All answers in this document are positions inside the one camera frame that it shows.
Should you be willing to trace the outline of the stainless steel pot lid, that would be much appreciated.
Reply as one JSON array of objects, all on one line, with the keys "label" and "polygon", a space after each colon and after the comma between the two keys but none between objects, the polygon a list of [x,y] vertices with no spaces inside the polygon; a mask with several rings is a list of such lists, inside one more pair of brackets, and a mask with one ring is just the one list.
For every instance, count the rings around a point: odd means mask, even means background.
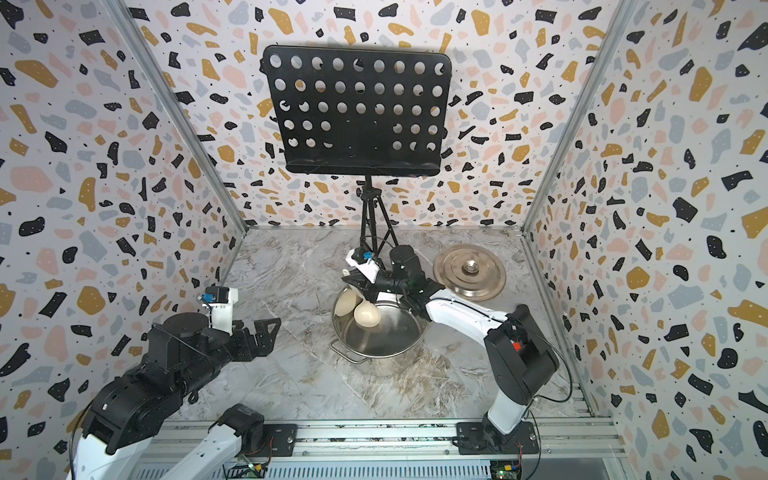
[{"label": "stainless steel pot lid", "polygon": [[434,260],[437,282],[468,300],[483,302],[498,296],[506,286],[507,274],[493,252],[472,244],[442,250]]}]

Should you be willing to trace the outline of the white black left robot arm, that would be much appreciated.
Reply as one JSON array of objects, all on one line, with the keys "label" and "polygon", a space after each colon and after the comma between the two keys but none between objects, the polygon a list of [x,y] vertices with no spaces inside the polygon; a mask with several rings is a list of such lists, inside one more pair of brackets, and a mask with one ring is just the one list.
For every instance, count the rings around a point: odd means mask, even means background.
[{"label": "white black left robot arm", "polygon": [[[72,479],[126,479],[165,421],[231,363],[249,363],[272,353],[278,318],[251,327],[236,321],[231,332],[211,327],[201,313],[175,314],[148,332],[141,362],[115,378],[82,415],[82,435],[69,448]],[[262,414],[243,405],[228,408],[201,442],[166,473],[167,479],[207,479],[236,457],[263,477],[279,455],[279,437]]]}]

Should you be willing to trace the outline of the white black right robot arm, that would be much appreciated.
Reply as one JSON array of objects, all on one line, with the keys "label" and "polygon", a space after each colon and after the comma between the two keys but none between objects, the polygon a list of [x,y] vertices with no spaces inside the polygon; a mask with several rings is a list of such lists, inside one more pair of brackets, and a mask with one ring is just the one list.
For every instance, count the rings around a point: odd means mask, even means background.
[{"label": "white black right robot arm", "polygon": [[429,322],[477,342],[486,350],[497,394],[479,439],[458,445],[471,453],[512,445],[534,398],[559,368],[529,308],[519,304],[503,312],[461,298],[429,278],[408,245],[394,247],[388,264],[364,247],[350,250],[345,261],[345,287],[333,313],[339,342],[363,358],[394,357],[411,350]]}]

